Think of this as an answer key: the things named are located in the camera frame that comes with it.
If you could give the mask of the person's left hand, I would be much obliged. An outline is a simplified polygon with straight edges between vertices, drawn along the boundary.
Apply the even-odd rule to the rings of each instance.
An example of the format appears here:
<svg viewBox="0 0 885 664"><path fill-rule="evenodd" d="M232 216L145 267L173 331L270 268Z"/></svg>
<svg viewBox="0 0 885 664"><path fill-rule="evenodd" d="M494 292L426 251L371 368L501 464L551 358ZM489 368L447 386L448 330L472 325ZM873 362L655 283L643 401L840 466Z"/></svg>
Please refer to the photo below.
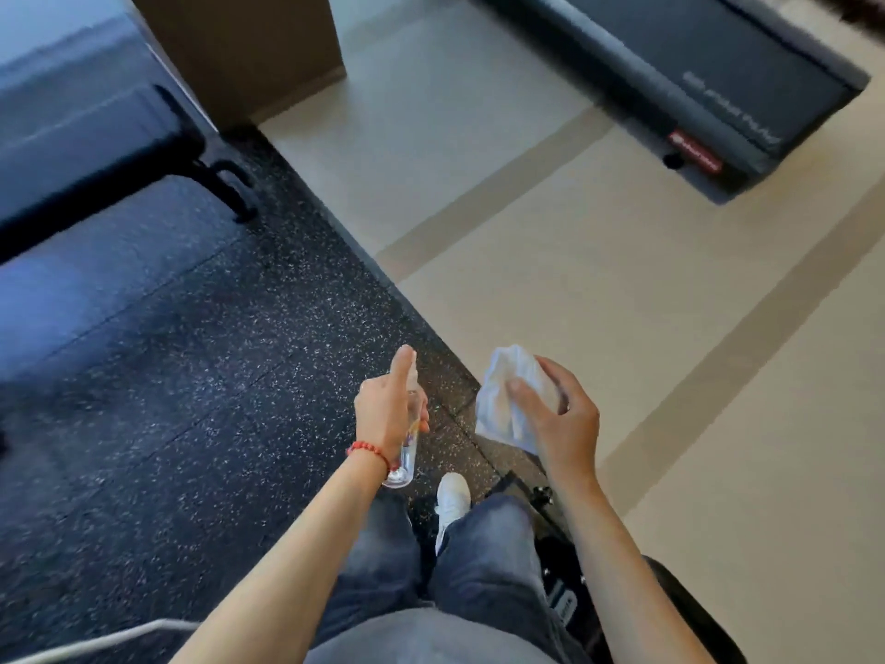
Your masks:
<svg viewBox="0 0 885 664"><path fill-rule="evenodd" d="M356 413L355 451L368 451L382 457L389 473L399 463L408 433L408 398L405 382L415 349L404 344L392 358L389 372L367 379L360 385L354 405ZM421 387L423 407L421 433L429 431L427 396Z"/></svg>

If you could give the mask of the person's right hand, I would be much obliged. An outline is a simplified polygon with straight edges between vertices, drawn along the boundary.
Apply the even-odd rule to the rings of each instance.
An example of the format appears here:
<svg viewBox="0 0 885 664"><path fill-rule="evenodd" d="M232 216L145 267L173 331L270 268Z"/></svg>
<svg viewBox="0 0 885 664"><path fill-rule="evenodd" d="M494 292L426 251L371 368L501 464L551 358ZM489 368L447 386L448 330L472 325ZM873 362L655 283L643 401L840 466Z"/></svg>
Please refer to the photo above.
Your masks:
<svg viewBox="0 0 885 664"><path fill-rule="evenodd" d="M561 415L546 425L531 425L540 460L555 491L597 487L596 444L600 412L568 369L544 356L536 359L566 398Z"/></svg>

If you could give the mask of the white cleaning cloth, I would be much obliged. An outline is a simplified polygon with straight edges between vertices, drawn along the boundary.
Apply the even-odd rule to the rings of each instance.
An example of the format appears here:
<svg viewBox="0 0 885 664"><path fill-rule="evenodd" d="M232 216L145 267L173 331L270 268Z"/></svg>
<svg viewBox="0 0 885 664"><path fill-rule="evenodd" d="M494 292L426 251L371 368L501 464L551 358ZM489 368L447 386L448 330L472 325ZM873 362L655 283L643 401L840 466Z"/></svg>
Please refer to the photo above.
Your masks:
<svg viewBox="0 0 885 664"><path fill-rule="evenodd" d="M498 347L475 399L474 433L537 457L537 436L507 388L515 378L523 379L550 411L559 413L566 398L536 357L517 344Z"/></svg>

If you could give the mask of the clear spray bottle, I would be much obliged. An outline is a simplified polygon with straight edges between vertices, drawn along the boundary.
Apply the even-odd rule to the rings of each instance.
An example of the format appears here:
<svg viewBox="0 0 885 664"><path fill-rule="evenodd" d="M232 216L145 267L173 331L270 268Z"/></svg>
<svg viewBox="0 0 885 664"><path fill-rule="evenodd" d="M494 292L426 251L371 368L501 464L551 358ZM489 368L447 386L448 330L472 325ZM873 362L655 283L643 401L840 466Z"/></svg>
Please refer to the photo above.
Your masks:
<svg viewBox="0 0 885 664"><path fill-rule="evenodd" d="M415 475L418 440L421 433L421 414L423 398L419 385L417 368L417 353L413 355L412 363L405 382L408 398L409 428L401 449L397 467L389 472L383 486L387 489L398 490L409 485Z"/></svg>

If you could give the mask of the person's right forearm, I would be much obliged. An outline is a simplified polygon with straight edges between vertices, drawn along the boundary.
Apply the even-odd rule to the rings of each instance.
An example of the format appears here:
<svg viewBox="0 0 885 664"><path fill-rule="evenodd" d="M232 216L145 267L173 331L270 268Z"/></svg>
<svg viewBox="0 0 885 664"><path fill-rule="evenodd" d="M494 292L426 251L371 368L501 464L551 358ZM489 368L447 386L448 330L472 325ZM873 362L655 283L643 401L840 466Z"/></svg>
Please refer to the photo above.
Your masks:
<svg viewBox="0 0 885 664"><path fill-rule="evenodd" d="M600 484L555 493L614 664L711 664Z"/></svg>

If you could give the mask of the person's left forearm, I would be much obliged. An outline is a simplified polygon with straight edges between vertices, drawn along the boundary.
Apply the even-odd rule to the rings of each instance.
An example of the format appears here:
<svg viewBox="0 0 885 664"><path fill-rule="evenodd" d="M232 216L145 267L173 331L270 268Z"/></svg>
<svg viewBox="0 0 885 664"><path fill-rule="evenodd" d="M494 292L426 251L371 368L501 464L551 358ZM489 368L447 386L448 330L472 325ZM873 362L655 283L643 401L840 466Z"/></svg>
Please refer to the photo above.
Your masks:
<svg viewBox="0 0 885 664"><path fill-rule="evenodd" d="M169 664L301 664L385 469L352 451Z"/></svg>

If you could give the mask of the white sneaker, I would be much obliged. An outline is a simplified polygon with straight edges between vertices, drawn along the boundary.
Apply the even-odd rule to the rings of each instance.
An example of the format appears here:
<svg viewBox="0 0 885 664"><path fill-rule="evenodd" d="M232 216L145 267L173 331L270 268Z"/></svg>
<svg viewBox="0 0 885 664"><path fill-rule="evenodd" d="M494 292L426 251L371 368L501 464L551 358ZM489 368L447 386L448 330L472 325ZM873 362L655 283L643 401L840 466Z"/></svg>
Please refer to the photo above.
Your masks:
<svg viewBox="0 0 885 664"><path fill-rule="evenodd" d="M463 475L456 472L448 472L439 482L437 488L437 539L435 545L436 556L439 556L443 547L447 529L456 521L463 518L472 507L472 494L470 487Z"/></svg>

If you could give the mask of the blue denim jeans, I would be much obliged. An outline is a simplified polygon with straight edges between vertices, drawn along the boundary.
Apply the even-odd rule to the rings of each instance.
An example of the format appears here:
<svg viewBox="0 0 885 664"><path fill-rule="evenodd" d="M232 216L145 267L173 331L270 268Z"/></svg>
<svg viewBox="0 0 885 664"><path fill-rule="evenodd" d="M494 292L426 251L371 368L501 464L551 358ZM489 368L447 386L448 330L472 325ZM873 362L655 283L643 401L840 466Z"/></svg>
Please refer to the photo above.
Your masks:
<svg viewBox="0 0 885 664"><path fill-rule="evenodd" d="M423 599L421 552L405 502L378 496L312 648L375 617L433 608L518 636L557 664L594 664L547 606L530 524L526 506L513 497L478 503L447 529Z"/></svg>

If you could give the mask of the black gym machine base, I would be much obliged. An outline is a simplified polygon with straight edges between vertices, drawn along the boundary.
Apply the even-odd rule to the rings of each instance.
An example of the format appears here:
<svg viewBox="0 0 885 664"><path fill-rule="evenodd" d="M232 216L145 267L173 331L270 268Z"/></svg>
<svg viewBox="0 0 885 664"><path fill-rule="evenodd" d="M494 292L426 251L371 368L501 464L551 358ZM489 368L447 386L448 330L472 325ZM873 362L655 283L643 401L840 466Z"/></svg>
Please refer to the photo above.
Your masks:
<svg viewBox="0 0 885 664"><path fill-rule="evenodd" d="M510 472L485 494L503 497L527 507L543 597L594 664L749 664L676 576L639 552L599 488L580 504Z"/></svg>

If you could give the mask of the grey shirt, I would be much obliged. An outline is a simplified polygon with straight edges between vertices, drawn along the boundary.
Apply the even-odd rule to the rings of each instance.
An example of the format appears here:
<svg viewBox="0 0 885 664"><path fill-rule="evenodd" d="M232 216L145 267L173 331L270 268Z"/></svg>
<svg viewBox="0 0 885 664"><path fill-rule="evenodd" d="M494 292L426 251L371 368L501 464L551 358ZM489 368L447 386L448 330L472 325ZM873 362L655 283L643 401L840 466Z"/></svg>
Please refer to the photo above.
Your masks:
<svg viewBox="0 0 885 664"><path fill-rule="evenodd" d="M433 608L372 618L308 651L304 664L557 664L524 639Z"/></svg>

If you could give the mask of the grey treadmill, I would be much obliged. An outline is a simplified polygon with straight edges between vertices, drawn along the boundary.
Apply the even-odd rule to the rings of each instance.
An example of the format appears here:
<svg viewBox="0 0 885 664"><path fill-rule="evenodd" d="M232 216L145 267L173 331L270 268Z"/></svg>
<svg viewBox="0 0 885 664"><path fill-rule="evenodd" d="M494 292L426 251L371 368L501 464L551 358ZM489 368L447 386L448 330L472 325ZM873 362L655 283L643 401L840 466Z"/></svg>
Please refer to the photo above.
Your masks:
<svg viewBox="0 0 885 664"><path fill-rule="evenodd" d="M476 0L716 204L772 175L871 75L762 0Z"/></svg>

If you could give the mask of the brown square column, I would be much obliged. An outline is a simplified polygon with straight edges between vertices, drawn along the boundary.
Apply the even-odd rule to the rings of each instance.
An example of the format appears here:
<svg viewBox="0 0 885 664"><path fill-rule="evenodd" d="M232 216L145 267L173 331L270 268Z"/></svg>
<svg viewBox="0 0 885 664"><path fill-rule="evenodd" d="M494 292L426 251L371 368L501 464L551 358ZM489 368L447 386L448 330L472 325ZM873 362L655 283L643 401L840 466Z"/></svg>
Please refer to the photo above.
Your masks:
<svg viewBox="0 0 885 664"><path fill-rule="evenodd" d="M130 0L222 131L258 125L346 77L330 0Z"/></svg>

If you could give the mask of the black padded gym bench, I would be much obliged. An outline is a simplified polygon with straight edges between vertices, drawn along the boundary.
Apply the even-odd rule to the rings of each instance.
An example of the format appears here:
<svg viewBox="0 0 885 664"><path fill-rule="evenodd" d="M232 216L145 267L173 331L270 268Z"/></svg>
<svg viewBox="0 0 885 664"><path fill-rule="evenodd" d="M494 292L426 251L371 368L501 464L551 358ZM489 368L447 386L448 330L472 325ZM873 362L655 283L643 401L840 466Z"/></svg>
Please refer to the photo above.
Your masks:
<svg viewBox="0 0 885 664"><path fill-rule="evenodd" d="M259 213L131 0L0 0L0 267L171 177Z"/></svg>

